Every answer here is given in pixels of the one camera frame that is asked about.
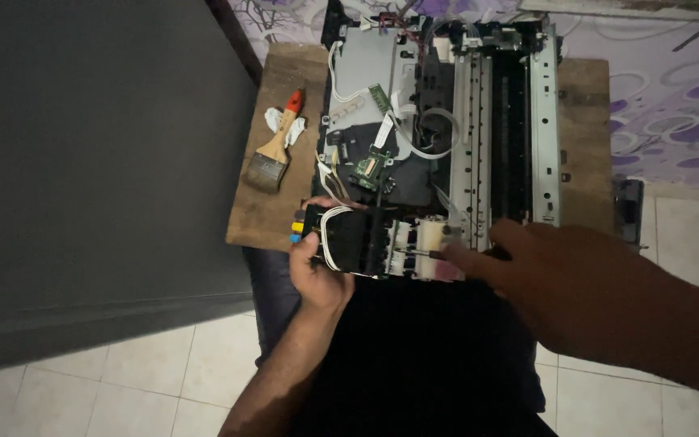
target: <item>white tile floor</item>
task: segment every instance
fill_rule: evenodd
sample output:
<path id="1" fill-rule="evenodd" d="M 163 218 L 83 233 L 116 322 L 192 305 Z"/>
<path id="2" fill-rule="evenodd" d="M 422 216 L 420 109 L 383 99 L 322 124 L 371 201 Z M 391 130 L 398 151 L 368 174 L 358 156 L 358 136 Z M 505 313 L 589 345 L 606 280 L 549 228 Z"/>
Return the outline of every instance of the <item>white tile floor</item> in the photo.
<path id="1" fill-rule="evenodd" d="M 699 284 L 699 202 L 647 197 L 642 253 Z M 216 435 L 256 371 L 246 313 L 0 370 L 0 435 Z M 699 435 L 699 392 L 539 347 L 559 435 Z"/>

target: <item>paint brush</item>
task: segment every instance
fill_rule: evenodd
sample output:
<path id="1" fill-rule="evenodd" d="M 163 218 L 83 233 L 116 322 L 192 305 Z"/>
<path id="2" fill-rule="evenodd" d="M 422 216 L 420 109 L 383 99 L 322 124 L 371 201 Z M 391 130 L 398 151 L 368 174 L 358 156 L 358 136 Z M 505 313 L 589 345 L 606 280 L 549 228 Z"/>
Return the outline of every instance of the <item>paint brush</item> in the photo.
<path id="1" fill-rule="evenodd" d="M 274 138 L 258 147 L 247 165 L 247 171 L 242 179 L 251 187 L 268 194 L 277 194 L 280 190 L 282 175 L 285 174 L 290 158 L 285 152 L 285 136 L 290 125 L 298 117 L 298 112 L 304 103 L 304 95 L 300 89 L 290 96 L 282 120 L 277 127 Z"/>

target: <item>hand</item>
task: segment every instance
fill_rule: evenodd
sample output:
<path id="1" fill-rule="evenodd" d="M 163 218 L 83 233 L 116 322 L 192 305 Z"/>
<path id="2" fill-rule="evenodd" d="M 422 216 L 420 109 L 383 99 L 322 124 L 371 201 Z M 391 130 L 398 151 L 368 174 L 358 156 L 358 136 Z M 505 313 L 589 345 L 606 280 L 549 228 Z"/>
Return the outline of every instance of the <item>hand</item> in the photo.
<path id="1" fill-rule="evenodd" d="M 311 258 L 317 253 L 318 241 L 317 234 L 309 233 L 290 247 L 290 280 L 301 293 L 302 309 L 340 315 L 355 291 L 355 277 L 324 265 L 313 267 Z"/>
<path id="2" fill-rule="evenodd" d="M 511 256 L 500 261 L 458 245 L 443 255 L 509 300 L 551 351 L 638 367 L 661 326 L 684 317 L 699 289 L 632 253 L 620 240 L 578 226 L 499 220 L 489 237 Z"/>

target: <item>white cloth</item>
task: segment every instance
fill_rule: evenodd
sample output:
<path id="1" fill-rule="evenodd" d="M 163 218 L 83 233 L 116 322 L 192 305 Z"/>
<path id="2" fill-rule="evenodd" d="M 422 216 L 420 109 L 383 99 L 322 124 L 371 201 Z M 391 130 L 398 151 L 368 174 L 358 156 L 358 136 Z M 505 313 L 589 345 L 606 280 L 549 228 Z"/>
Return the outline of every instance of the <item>white cloth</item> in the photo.
<path id="1" fill-rule="evenodd" d="M 269 108 L 266 110 L 266 124 L 272 132 L 277 133 L 277 128 L 280 126 L 280 121 L 282 121 L 282 111 L 277 108 Z M 287 131 L 285 135 L 285 148 L 287 146 L 296 143 L 298 135 L 300 135 L 306 126 L 306 121 L 302 117 L 295 119 L 293 124 L 290 125 L 290 130 Z"/>

